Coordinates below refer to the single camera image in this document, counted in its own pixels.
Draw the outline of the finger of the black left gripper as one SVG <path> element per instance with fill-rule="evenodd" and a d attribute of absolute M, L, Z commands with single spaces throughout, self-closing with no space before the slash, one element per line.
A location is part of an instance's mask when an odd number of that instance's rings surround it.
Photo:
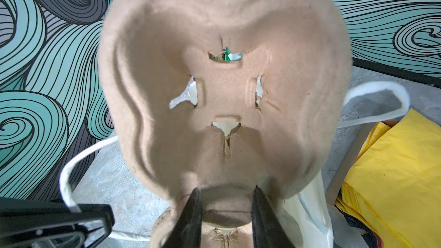
<path fill-rule="evenodd" d="M 1 198 L 2 248 L 95 248 L 115 224 L 108 204 L 81 204 L 71 212 L 61 202 Z"/>

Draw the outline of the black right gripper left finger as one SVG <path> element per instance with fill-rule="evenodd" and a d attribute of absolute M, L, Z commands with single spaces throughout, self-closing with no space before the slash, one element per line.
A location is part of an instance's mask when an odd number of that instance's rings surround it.
<path fill-rule="evenodd" d="M 200 248 L 203 209 L 200 190 L 195 188 L 162 248 Z"/>

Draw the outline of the white green paper bag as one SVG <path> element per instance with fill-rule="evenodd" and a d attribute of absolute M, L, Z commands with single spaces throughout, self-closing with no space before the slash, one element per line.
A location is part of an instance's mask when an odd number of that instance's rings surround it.
<path fill-rule="evenodd" d="M 344 99 L 343 104 L 348 104 L 353 98 L 364 96 L 366 94 L 374 94 L 380 91 L 388 90 L 391 91 L 394 96 L 400 101 L 401 108 L 390 111 L 388 113 L 384 113 L 378 116 L 369 116 L 365 118 L 358 118 L 354 120 L 346 120 L 338 123 L 337 128 L 341 129 L 344 127 L 356 126 L 369 124 L 374 122 L 381 122 L 389 119 L 395 119 L 398 117 L 402 117 L 406 115 L 406 113 L 410 109 L 410 96 L 407 90 L 400 84 L 390 81 L 376 81 L 376 82 L 367 82 L 362 85 L 351 88 L 346 97 Z M 117 136 L 113 136 L 107 138 L 103 141 L 97 142 L 93 146 L 83 150 L 78 155 L 73 157 L 66 165 L 63 167 L 62 172 L 60 174 L 59 179 L 59 189 L 62 195 L 62 200 L 64 204 L 69 208 L 69 210 L 73 213 L 80 213 L 81 209 L 79 208 L 77 202 L 74 200 L 72 196 L 72 188 L 69 183 L 70 174 L 75 166 L 84 158 L 89 156 L 90 154 L 102 149 L 105 146 L 108 146 L 114 142 L 118 141 Z M 298 194 L 298 198 L 300 204 L 302 205 L 305 213 L 311 219 L 316 228 L 325 236 L 329 237 L 331 235 L 330 229 L 328 229 L 323 222 L 321 222 L 312 212 L 311 209 L 304 197 L 304 194 L 300 192 Z"/>

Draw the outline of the brown pulp cup carrier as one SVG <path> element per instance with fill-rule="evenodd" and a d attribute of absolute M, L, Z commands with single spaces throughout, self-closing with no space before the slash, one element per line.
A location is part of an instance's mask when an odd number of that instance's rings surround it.
<path fill-rule="evenodd" d="M 170 203 L 150 246 L 198 189 L 202 245 L 252 247 L 259 187 L 304 247 L 283 202 L 327 161 L 352 62 L 333 0 L 113 0 L 99 80 L 127 166 Z"/>

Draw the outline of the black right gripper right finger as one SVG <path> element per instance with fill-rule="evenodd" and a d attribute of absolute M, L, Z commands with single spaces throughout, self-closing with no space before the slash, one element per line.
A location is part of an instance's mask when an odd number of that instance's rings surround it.
<path fill-rule="evenodd" d="M 254 248 L 295 248 L 259 186 L 253 192 L 252 230 Z"/>

